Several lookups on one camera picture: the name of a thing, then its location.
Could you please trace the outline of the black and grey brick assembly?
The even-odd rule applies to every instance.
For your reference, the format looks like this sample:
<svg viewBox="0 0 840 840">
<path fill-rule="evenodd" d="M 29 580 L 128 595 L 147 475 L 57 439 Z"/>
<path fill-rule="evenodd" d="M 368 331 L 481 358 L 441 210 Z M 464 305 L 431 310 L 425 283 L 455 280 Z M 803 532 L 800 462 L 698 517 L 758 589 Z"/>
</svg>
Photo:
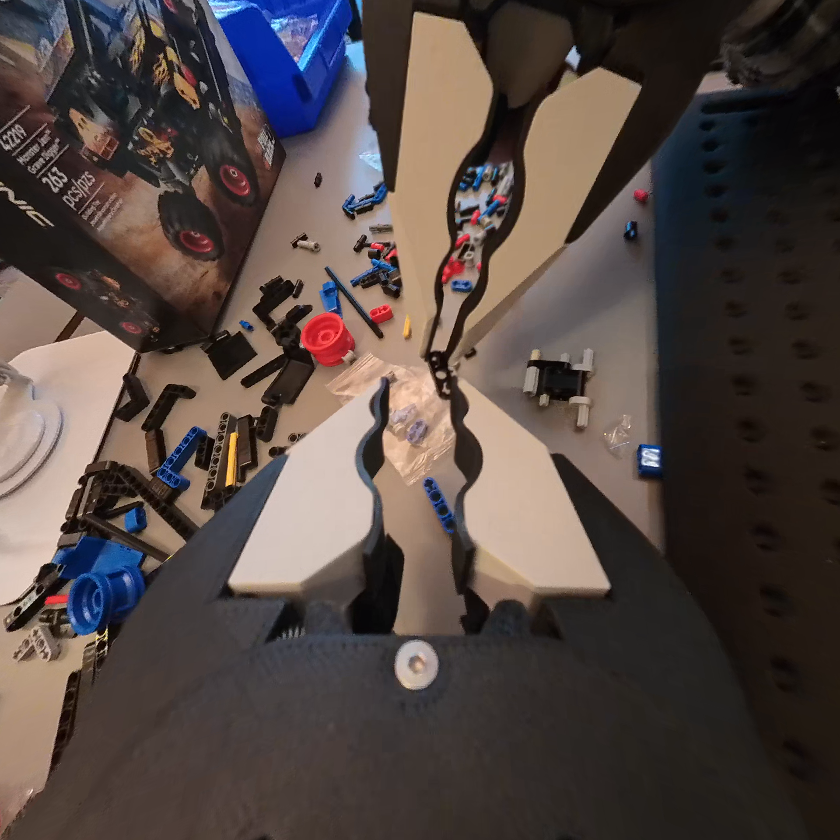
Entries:
<svg viewBox="0 0 840 840">
<path fill-rule="evenodd" d="M 575 427 L 588 428 L 593 405 L 585 389 L 594 370 L 595 352 L 584 349 L 581 361 L 574 364 L 568 353 L 558 360 L 546 360 L 539 349 L 531 351 L 525 369 L 522 393 L 536 398 L 540 407 L 566 403 L 576 410 Z"/>
</svg>

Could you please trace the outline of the black long studless beam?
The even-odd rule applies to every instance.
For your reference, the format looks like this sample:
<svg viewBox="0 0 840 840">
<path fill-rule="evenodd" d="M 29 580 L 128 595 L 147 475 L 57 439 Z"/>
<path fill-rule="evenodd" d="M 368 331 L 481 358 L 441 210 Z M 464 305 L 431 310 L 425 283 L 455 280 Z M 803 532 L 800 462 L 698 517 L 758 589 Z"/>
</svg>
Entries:
<svg viewBox="0 0 840 840">
<path fill-rule="evenodd" d="M 111 626 L 107 626 L 104 630 L 96 633 L 84 647 L 80 667 L 68 675 L 50 756 L 48 776 L 55 772 L 67 750 L 67 746 L 76 730 L 79 711 L 88 703 L 92 689 L 109 654 L 114 635 L 117 633 Z"/>
</svg>

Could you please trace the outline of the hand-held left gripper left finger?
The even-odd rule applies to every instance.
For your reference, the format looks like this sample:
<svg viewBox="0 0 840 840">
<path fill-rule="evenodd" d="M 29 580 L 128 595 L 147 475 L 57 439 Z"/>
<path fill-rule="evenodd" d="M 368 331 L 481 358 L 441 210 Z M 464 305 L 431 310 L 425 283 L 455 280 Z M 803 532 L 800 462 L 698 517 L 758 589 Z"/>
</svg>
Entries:
<svg viewBox="0 0 840 840">
<path fill-rule="evenodd" d="M 235 595 L 278 596 L 303 612 L 325 602 L 357 634 L 390 634 L 404 554 L 386 532 L 375 477 L 391 384 L 375 380 L 282 459 L 228 578 Z"/>
</svg>

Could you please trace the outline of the black bracket piece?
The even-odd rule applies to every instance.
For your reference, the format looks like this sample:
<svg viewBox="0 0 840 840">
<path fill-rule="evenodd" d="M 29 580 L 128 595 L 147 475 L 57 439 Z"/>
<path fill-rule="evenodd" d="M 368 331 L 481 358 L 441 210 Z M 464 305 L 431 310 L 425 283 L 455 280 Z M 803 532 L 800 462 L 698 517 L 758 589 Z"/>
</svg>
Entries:
<svg viewBox="0 0 840 840">
<path fill-rule="evenodd" d="M 287 299 L 298 299 L 303 289 L 302 280 L 287 280 L 282 276 L 276 276 L 259 287 L 260 297 L 253 313 L 257 319 L 266 327 L 273 330 L 277 323 L 271 313 Z"/>
</svg>

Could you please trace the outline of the grey thin angled liftarm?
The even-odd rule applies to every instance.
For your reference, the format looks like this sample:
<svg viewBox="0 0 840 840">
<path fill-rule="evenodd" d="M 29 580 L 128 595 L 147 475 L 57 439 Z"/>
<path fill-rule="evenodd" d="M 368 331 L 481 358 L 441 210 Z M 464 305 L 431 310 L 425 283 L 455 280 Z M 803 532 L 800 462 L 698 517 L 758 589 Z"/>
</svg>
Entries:
<svg viewBox="0 0 840 840">
<path fill-rule="evenodd" d="M 42 662 L 51 662 L 60 656 L 60 639 L 47 625 L 34 626 L 20 641 L 13 652 L 13 661 L 22 663 L 32 657 Z"/>
</svg>

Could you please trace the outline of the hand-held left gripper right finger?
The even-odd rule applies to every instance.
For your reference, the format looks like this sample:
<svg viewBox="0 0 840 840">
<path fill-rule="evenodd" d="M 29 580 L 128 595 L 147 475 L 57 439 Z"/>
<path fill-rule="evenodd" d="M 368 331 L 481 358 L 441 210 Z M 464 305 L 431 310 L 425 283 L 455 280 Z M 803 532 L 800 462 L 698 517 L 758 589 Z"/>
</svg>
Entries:
<svg viewBox="0 0 840 840">
<path fill-rule="evenodd" d="M 479 633 L 501 603 L 535 616 L 556 597 L 612 589 L 548 447 L 467 382 L 454 382 L 450 418 L 464 478 L 454 506 L 451 564 Z"/>
</svg>

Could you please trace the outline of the dark grey thin liftarm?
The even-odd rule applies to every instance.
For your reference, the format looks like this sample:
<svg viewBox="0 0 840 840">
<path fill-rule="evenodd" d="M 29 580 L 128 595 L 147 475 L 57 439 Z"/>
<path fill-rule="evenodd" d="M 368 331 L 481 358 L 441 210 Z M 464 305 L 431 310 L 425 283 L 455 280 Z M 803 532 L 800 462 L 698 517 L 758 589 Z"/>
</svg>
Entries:
<svg viewBox="0 0 840 840">
<path fill-rule="evenodd" d="M 442 400 L 450 400 L 456 376 L 450 365 L 448 353 L 445 350 L 431 350 L 427 354 L 426 363 L 437 395 Z"/>
</svg>

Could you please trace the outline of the black angled beam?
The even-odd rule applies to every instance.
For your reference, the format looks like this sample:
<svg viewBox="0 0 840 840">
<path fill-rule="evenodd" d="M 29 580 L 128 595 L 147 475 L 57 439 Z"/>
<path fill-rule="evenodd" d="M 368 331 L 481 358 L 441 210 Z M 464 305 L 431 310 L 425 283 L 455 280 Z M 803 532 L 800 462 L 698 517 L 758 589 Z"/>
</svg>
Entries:
<svg viewBox="0 0 840 840">
<path fill-rule="evenodd" d="M 123 386 L 127 402 L 114 411 L 114 417 L 122 422 L 130 422 L 145 410 L 150 404 L 150 398 L 139 377 L 134 373 L 126 373 Z"/>
</svg>

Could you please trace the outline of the black long liftarm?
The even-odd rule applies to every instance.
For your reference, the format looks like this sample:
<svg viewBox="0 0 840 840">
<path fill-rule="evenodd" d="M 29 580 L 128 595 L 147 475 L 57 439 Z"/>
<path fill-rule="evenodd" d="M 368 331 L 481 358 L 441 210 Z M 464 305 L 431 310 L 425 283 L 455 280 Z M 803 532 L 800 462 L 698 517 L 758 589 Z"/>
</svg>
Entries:
<svg viewBox="0 0 840 840">
<path fill-rule="evenodd" d="M 38 570 L 32 584 L 3 619 L 3 630 L 14 632 L 24 627 L 45 605 L 46 598 L 56 594 L 64 585 L 62 563 L 46 563 Z"/>
</svg>

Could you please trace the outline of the black glossy curved panel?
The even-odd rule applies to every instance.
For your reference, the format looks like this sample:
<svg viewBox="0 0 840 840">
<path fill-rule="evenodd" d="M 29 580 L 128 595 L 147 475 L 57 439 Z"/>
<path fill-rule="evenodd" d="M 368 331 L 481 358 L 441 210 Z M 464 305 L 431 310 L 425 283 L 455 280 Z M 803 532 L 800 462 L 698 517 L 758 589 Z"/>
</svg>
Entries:
<svg viewBox="0 0 840 840">
<path fill-rule="evenodd" d="M 261 396 L 266 406 L 279 407 L 293 404 L 314 372 L 314 362 L 307 359 L 287 358 L 276 378 Z"/>
</svg>

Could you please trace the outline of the blue angled beam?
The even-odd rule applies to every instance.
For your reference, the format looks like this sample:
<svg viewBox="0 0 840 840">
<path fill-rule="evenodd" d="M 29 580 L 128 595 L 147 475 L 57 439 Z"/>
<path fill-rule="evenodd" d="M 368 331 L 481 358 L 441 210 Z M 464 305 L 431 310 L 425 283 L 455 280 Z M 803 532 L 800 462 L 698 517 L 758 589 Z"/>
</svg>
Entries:
<svg viewBox="0 0 840 840">
<path fill-rule="evenodd" d="M 190 480 L 182 475 L 182 469 L 190 457 L 194 456 L 200 444 L 207 439 L 205 429 L 194 426 L 175 446 L 166 460 L 159 467 L 154 475 L 169 488 L 174 490 L 185 490 L 190 486 Z"/>
</svg>

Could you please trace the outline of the red wheel rim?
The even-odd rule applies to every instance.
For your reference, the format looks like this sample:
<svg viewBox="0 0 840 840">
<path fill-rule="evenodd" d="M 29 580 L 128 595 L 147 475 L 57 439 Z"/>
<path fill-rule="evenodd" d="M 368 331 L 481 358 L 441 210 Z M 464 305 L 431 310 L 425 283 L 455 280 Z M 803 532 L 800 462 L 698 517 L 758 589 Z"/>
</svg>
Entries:
<svg viewBox="0 0 840 840">
<path fill-rule="evenodd" d="M 355 341 L 341 316 L 320 313 L 301 330 L 301 345 L 323 366 L 334 367 L 354 357 Z"/>
</svg>

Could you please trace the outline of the white booklet stand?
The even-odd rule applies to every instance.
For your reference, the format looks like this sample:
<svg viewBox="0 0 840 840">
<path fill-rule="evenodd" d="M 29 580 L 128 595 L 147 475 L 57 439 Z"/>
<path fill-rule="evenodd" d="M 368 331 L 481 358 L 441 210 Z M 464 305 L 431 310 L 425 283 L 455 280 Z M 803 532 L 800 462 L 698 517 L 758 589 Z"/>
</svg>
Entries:
<svg viewBox="0 0 840 840">
<path fill-rule="evenodd" d="M 16 601 L 56 551 L 133 352 L 107 332 L 2 359 L 1 603 Z"/>
</svg>

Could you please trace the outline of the grey desk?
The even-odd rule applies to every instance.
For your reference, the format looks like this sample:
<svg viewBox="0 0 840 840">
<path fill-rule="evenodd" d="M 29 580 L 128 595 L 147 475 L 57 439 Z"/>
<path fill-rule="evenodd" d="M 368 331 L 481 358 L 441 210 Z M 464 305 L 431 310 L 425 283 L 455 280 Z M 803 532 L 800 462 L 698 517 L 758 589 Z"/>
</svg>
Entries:
<svg viewBox="0 0 840 840">
<path fill-rule="evenodd" d="M 375 145 L 368 124 L 368 98 L 361 44 L 347 48 L 341 74 L 324 108 L 318 127 L 284 140 L 287 160 L 269 200 L 262 225 L 228 300 L 222 329 L 231 329 L 249 316 L 258 286 L 283 275 L 301 278 L 301 298 L 320 311 L 318 288 L 330 266 L 347 281 L 361 272 L 364 255 L 352 253 L 361 230 L 388 218 L 387 208 L 352 223 L 340 204 L 350 193 L 367 193 L 378 173 L 359 155 Z M 313 178 L 322 173 L 322 185 Z M 658 547 L 662 516 L 658 484 L 635 477 L 634 456 L 611 456 L 603 434 L 623 414 L 633 418 L 634 446 L 659 438 L 656 403 L 655 286 L 653 282 L 654 223 L 651 205 L 641 207 L 634 189 L 649 188 L 649 167 L 630 183 L 569 247 L 479 345 L 477 355 L 461 365 L 465 378 L 520 425 L 539 437 L 554 453 L 566 455 Z M 638 221 L 639 236 L 627 242 L 623 231 L 629 219 Z M 293 252 L 292 236 L 308 232 L 320 242 L 320 255 Z M 72 320 L 70 307 L 15 269 L 6 277 L 15 282 L 2 298 L 2 359 L 43 346 Z M 398 317 L 377 340 L 352 311 L 345 309 L 358 352 L 371 352 L 386 361 L 418 364 L 413 343 L 403 338 L 403 302 Z M 521 394 L 524 362 L 541 349 L 556 359 L 563 352 L 575 357 L 584 349 L 595 352 L 595 373 L 587 388 L 594 400 L 590 426 L 574 430 L 572 412 L 557 407 L 538 409 Z M 340 404 L 327 390 L 336 370 L 318 369 L 297 403 L 280 411 L 274 441 L 282 444 L 290 433 L 308 432 Z M 166 427 L 166 441 L 179 438 L 193 425 L 215 429 L 224 411 L 252 413 L 258 388 L 243 389 L 237 374 L 226 382 L 198 348 L 174 354 L 147 354 L 140 360 L 139 378 L 156 397 L 173 382 L 196 390 L 192 401 L 179 401 Z M 388 531 L 405 553 L 402 597 L 395 631 L 404 635 L 460 634 L 463 602 L 457 597 L 449 567 L 446 538 L 434 520 L 422 488 L 409 487 L 390 464 L 376 477 L 385 501 Z M 46 781 L 62 697 L 69 673 L 81 664 L 85 640 L 71 639 L 51 663 L 12 661 L 25 631 L 2 629 L 2 808 L 11 812 L 32 790 Z"/>
</svg>

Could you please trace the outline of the pile of small connector pieces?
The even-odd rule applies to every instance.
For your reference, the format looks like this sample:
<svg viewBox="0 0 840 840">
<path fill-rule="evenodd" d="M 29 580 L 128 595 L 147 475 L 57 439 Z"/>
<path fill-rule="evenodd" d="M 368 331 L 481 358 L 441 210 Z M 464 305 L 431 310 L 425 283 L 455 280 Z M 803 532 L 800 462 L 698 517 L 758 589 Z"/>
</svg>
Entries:
<svg viewBox="0 0 840 840">
<path fill-rule="evenodd" d="M 460 176 L 453 201 L 457 236 L 442 275 L 442 284 L 451 291 L 464 295 L 473 291 L 486 239 L 498 230 L 508 213 L 514 177 L 512 161 L 469 166 Z M 387 295 L 398 298 L 403 281 L 393 227 L 372 225 L 370 233 L 370 237 L 361 236 L 353 250 L 365 250 L 371 267 L 350 284 L 361 288 L 380 286 Z"/>
</svg>

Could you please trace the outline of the black connector block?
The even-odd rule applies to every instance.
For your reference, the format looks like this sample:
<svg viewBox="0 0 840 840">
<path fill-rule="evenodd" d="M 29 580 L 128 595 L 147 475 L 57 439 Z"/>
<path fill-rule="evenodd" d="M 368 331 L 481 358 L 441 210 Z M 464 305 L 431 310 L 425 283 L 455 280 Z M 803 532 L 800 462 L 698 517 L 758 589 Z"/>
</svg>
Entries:
<svg viewBox="0 0 840 840">
<path fill-rule="evenodd" d="M 301 339 L 301 328 L 299 324 L 311 312 L 312 305 L 297 304 L 287 312 L 282 320 L 269 328 L 269 333 L 276 344 L 284 350 L 289 350 L 292 346 L 298 346 Z"/>
</svg>

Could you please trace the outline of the black flat liftarm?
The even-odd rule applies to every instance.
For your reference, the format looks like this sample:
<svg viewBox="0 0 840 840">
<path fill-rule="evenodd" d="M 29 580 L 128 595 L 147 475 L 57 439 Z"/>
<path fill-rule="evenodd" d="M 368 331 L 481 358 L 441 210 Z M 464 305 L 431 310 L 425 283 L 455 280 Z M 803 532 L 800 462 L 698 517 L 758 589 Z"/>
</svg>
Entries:
<svg viewBox="0 0 840 840">
<path fill-rule="evenodd" d="M 277 357 L 268 362 L 262 364 L 260 367 L 255 369 L 254 371 L 245 375 L 241 380 L 240 384 L 243 388 L 249 389 L 259 382 L 264 381 L 268 377 L 272 375 L 276 375 L 277 373 L 281 372 L 286 363 L 288 362 L 288 358 L 285 354 L 281 353 Z"/>
</svg>

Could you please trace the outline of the blue wheel rim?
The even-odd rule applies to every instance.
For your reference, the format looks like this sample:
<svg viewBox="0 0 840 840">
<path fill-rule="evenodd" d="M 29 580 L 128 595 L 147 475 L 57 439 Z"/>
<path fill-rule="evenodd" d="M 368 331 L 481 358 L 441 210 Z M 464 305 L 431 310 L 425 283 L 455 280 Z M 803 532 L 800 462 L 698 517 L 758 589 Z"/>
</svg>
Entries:
<svg viewBox="0 0 840 840">
<path fill-rule="evenodd" d="M 145 581 L 137 566 L 82 574 L 72 584 L 66 613 L 78 636 L 98 634 L 109 624 L 122 623 L 145 593 Z"/>
</svg>

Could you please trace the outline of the blue fairing panel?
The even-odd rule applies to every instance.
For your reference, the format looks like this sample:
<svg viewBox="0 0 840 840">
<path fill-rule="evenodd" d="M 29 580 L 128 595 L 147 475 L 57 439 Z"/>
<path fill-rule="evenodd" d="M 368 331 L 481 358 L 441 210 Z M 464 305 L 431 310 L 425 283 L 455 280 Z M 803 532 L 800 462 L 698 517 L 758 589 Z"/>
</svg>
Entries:
<svg viewBox="0 0 840 840">
<path fill-rule="evenodd" d="M 76 545 L 58 549 L 52 564 L 63 567 L 62 580 L 74 581 L 90 572 L 105 574 L 122 567 L 137 567 L 144 557 L 141 551 L 119 542 L 84 536 Z"/>
</svg>

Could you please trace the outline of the black long axle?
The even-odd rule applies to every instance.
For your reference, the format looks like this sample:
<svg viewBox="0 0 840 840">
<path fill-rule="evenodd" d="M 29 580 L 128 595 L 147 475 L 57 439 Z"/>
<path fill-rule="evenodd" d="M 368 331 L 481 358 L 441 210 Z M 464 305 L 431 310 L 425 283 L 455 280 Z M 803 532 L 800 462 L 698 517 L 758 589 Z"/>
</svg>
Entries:
<svg viewBox="0 0 840 840">
<path fill-rule="evenodd" d="M 329 266 L 325 266 L 324 270 L 331 281 L 334 283 L 338 291 L 346 298 L 348 303 L 351 305 L 352 309 L 356 311 L 359 317 L 362 319 L 364 324 L 368 327 L 370 331 L 376 336 L 377 339 L 383 340 L 385 338 L 384 333 L 381 327 L 373 321 L 372 317 L 369 315 L 368 311 L 366 311 L 362 305 L 357 301 L 355 296 L 352 292 L 345 286 L 345 284 L 341 281 L 341 279 L 335 274 L 335 272 Z"/>
</svg>

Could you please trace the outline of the black square panel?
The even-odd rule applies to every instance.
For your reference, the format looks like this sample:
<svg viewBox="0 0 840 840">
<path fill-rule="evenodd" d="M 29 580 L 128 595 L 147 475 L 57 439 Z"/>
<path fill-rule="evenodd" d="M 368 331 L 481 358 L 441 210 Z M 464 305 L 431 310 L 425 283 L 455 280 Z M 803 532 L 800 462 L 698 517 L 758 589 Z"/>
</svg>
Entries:
<svg viewBox="0 0 840 840">
<path fill-rule="evenodd" d="M 238 331 L 224 331 L 202 345 L 220 380 L 225 381 L 257 356 L 257 350 L 246 336 Z"/>
</svg>

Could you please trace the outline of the printed toy truck set box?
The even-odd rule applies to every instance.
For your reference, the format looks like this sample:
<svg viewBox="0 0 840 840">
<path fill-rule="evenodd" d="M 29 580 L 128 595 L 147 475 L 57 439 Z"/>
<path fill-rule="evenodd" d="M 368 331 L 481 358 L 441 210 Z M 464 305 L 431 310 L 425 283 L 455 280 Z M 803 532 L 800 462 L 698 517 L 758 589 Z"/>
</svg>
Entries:
<svg viewBox="0 0 840 840">
<path fill-rule="evenodd" d="M 208 340 L 286 152 L 207 2 L 1 8 L 1 256 L 140 353 Z"/>
</svg>

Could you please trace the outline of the blue storage bin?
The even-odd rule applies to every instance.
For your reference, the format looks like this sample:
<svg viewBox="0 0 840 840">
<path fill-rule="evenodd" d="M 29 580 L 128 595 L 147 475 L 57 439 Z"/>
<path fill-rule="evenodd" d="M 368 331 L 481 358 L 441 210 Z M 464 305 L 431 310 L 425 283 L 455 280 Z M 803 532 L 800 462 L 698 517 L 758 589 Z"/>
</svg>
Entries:
<svg viewBox="0 0 840 840">
<path fill-rule="evenodd" d="M 343 63 L 350 2 L 210 5 L 277 137 L 312 130 Z"/>
</svg>

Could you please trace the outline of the blue short liftarm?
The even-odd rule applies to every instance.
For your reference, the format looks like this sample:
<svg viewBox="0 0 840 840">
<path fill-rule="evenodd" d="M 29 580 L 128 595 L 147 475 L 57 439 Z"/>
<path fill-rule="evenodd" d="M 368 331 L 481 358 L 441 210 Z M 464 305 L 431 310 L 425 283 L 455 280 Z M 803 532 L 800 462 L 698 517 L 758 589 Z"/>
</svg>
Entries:
<svg viewBox="0 0 840 840">
<path fill-rule="evenodd" d="M 432 477 L 423 480 L 423 489 L 432 505 L 443 531 L 451 536 L 455 532 L 455 515 L 452 512 L 439 484 Z"/>
</svg>

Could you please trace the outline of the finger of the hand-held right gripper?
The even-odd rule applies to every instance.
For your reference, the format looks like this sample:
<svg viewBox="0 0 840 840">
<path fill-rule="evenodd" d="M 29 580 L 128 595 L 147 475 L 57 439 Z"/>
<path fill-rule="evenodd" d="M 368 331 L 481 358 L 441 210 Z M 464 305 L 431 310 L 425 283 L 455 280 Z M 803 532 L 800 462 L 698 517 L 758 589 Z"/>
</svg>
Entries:
<svg viewBox="0 0 840 840">
<path fill-rule="evenodd" d="M 641 89 L 598 67 L 581 77 L 567 72 L 541 101 L 523 145 L 517 219 L 497 249 L 482 256 L 484 294 L 466 315 L 450 362 L 488 335 L 563 252 Z"/>
<path fill-rule="evenodd" d="M 404 309 L 420 355 L 455 336 L 456 294 L 440 280 L 459 235 L 454 201 L 467 160 L 486 133 L 494 89 L 467 26 L 415 12 L 408 53 L 395 187 Z"/>
</svg>

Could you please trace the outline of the clear zip bag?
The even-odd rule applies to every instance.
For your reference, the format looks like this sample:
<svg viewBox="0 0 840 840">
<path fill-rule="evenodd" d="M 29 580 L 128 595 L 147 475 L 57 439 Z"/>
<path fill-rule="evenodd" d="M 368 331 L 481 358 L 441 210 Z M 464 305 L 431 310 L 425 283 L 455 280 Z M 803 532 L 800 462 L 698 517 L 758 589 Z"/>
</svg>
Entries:
<svg viewBox="0 0 840 840">
<path fill-rule="evenodd" d="M 378 385 L 381 379 L 389 383 L 389 409 L 383 434 L 385 456 L 405 483 L 412 485 L 430 476 L 434 463 L 455 445 L 450 404 L 436 393 L 427 368 L 384 362 L 371 353 L 345 365 L 343 372 L 327 387 L 342 404 L 346 404 L 371 385 Z M 409 423 L 399 427 L 389 424 L 392 410 L 412 403 L 416 405 L 416 414 Z M 406 432 L 419 418 L 427 422 L 428 433 L 421 444 L 411 445 L 406 440 Z"/>
</svg>

